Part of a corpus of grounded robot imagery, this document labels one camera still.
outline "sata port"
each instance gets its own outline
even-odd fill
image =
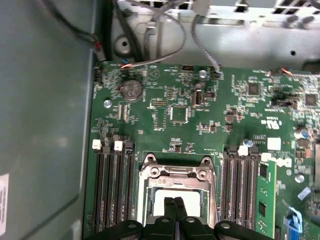
[[[182,71],[194,71],[195,70],[195,66],[193,65],[182,65]]]

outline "gray metal panel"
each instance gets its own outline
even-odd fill
[[[138,13],[129,17],[128,21],[143,46],[143,35],[151,19],[149,16],[152,14],[151,11],[131,6],[126,2],[121,2],[121,7]],[[210,20],[207,18],[207,22],[196,27],[197,35],[203,45],[223,67],[249,69],[291,67],[300,70],[305,62],[320,59],[320,45],[317,40],[320,37],[320,15],[314,15],[314,22],[305,28],[301,28],[300,25],[304,16],[310,16],[311,7],[304,7],[298,11],[301,15],[297,17],[297,21],[287,27],[284,27],[286,19],[293,15],[271,14],[273,8],[251,8],[248,14],[223,12],[224,8],[213,6],[211,10],[217,9],[217,15],[212,15]],[[268,11],[268,15],[259,17],[263,11]],[[195,14],[191,10],[175,9],[168,12],[185,27],[187,41],[185,48],[179,54],[164,62],[209,65],[210,62],[191,36],[191,22]],[[112,27],[112,38],[115,40],[123,32],[116,19]],[[157,34],[150,37],[151,58],[155,58],[156,54],[161,56],[177,50],[182,38],[179,27],[163,17],[157,25]]]
[[[0,2],[0,175],[10,174],[0,239],[80,239],[91,52],[36,2]],[[90,30],[93,1],[56,2]]]

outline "motherboard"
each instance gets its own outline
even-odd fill
[[[276,240],[320,239],[320,75],[97,65],[83,236],[164,214],[233,221]]]

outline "green circuit board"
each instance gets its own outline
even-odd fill
[[[320,239],[320,227],[308,217],[308,197],[298,198],[314,184],[319,75],[228,67],[217,75],[209,66],[178,64],[121,69],[114,62],[97,66],[95,74],[89,144],[101,144],[88,154],[84,237],[137,217],[138,174],[148,153],[161,164],[183,166],[210,156],[218,215],[226,218],[222,212],[230,206],[221,202],[228,199],[221,186],[230,169],[222,171],[224,156],[230,156],[228,146],[249,141],[261,156],[251,173],[256,183],[248,202],[254,203],[251,228],[274,238],[277,225],[281,239],[291,239],[285,225],[291,206],[303,217],[300,240]],[[119,141],[121,153],[114,152]],[[295,180],[298,174],[304,181]]]

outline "label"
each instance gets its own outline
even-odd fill
[[[9,174],[0,175],[0,237],[6,232]]]

